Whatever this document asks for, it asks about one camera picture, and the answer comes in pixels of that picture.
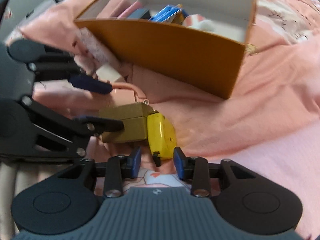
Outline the white pink patterned packet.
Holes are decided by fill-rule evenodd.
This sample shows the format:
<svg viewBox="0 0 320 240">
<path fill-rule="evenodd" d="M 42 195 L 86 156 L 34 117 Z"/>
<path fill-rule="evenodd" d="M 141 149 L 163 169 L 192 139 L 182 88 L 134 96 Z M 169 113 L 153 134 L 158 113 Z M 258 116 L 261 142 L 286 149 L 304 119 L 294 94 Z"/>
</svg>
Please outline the white pink patterned packet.
<svg viewBox="0 0 320 240">
<path fill-rule="evenodd" d="M 118 72 L 121 67 L 120 61 L 87 28 L 78 30 L 77 38 L 80 45 L 85 48 L 84 55 L 75 57 L 77 63 L 87 67 L 100 81 L 111 83 L 125 81 Z"/>
</svg>

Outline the gold cardboard box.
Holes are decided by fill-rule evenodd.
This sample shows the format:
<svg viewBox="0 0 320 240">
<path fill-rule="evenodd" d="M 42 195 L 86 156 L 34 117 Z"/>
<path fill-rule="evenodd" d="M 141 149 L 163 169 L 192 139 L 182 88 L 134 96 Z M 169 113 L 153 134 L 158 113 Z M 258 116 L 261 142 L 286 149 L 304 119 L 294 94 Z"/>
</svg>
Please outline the gold cardboard box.
<svg viewBox="0 0 320 240">
<path fill-rule="evenodd" d="M 124 124 L 124 128 L 119 132 L 104 132 L 103 142 L 117 144 L 147 139 L 147 117 L 153 112 L 151 106 L 142 102 L 101 109 L 101 118 L 117 119 Z"/>
</svg>

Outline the blue card packet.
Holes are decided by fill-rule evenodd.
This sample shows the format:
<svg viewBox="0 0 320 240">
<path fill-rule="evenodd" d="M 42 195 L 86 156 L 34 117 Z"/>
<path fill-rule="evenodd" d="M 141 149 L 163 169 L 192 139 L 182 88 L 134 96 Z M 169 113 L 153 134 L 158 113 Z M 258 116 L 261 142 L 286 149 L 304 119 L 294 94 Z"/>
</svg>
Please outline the blue card packet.
<svg viewBox="0 0 320 240">
<path fill-rule="evenodd" d="M 165 22 L 172 22 L 172 20 L 182 12 L 182 8 L 175 6 L 175 5 L 167 5 L 162 10 L 157 12 L 153 15 L 149 21 L 150 22 L 158 22 L 158 23 L 165 23 Z"/>
</svg>

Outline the yellow tape measure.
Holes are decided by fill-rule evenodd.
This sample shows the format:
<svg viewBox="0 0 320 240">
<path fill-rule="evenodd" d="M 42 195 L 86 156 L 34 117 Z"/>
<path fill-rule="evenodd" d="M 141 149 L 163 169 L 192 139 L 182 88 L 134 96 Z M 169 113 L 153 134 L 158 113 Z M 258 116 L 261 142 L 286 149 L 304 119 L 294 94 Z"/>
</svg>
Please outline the yellow tape measure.
<svg viewBox="0 0 320 240">
<path fill-rule="evenodd" d="M 147 117 L 147 130 L 152 159 L 160 167 L 163 160 L 173 158 L 177 146 L 175 129 L 162 113 L 154 111 Z"/>
</svg>

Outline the grey rectangular box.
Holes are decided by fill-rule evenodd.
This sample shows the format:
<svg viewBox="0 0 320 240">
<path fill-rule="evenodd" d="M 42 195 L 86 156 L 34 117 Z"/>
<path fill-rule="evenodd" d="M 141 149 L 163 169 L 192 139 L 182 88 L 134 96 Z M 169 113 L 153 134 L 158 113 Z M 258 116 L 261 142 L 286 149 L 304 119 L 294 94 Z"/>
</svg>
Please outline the grey rectangular box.
<svg viewBox="0 0 320 240">
<path fill-rule="evenodd" d="M 131 13 L 128 19 L 135 19 L 135 20 L 149 20 L 151 18 L 151 14 L 149 9 L 147 8 L 139 8 Z"/>
</svg>

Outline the pink plush toy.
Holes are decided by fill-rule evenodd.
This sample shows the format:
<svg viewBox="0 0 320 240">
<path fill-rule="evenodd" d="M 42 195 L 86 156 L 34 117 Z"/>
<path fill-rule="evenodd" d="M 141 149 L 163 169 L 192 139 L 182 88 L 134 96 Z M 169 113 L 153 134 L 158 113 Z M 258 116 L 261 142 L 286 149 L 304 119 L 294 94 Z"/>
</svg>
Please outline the pink plush toy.
<svg viewBox="0 0 320 240">
<path fill-rule="evenodd" d="M 133 3 L 130 0 L 110 0 L 97 15 L 97 19 L 127 18 L 142 7 L 143 4 L 139 0 Z"/>
</svg>

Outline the pink printed bed quilt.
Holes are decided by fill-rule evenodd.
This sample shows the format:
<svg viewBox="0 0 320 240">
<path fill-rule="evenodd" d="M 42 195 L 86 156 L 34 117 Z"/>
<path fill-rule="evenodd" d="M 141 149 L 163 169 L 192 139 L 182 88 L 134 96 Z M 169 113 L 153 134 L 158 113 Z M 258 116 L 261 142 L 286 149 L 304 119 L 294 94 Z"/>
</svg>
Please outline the pink printed bed quilt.
<svg viewBox="0 0 320 240">
<path fill-rule="evenodd" d="M 28 25 L 23 37 L 54 41 L 75 32 L 76 12 L 91 0 L 64 0 Z M 172 118 L 185 153 L 209 161 L 233 157 L 287 186 L 301 199 L 297 232 L 319 236 L 319 0 L 257 0 L 235 89 L 217 98 L 132 65 L 117 71 L 141 88 L 156 109 Z M 1 164 L 1 239 L 15 235 L 14 194 L 58 171 Z"/>
</svg>

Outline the orange cardboard box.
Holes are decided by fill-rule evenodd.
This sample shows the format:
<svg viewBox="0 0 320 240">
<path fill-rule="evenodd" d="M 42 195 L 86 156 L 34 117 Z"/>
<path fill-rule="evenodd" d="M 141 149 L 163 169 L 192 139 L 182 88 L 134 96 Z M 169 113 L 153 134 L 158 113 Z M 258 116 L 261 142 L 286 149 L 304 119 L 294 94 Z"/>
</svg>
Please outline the orange cardboard box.
<svg viewBox="0 0 320 240">
<path fill-rule="evenodd" d="M 213 24 L 206 32 L 173 23 L 107 18 L 98 14 L 110 0 L 94 0 L 75 20 L 121 61 L 188 83 L 223 99 L 231 96 L 244 58 L 256 0 L 130 0 L 150 14 L 182 5 L 189 15 Z"/>
</svg>

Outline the pink striped plush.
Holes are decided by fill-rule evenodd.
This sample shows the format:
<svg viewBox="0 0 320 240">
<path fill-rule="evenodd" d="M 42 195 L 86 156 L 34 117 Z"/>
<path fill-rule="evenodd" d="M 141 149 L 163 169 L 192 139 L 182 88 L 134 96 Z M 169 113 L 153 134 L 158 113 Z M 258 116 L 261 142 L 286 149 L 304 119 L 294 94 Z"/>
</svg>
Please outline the pink striped plush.
<svg viewBox="0 0 320 240">
<path fill-rule="evenodd" d="M 214 22 L 212 20 L 206 19 L 199 14 L 187 16 L 183 21 L 183 26 L 209 33 L 213 33 L 215 31 Z"/>
</svg>

